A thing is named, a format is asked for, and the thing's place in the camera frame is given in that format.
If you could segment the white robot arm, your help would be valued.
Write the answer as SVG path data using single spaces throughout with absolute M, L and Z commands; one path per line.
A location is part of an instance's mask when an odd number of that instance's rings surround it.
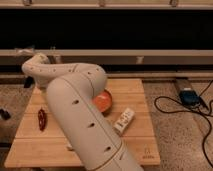
M 87 171 L 144 171 L 93 103 L 106 86 L 102 67 L 52 64 L 38 53 L 24 62 L 22 71 L 46 91 L 49 111 Z

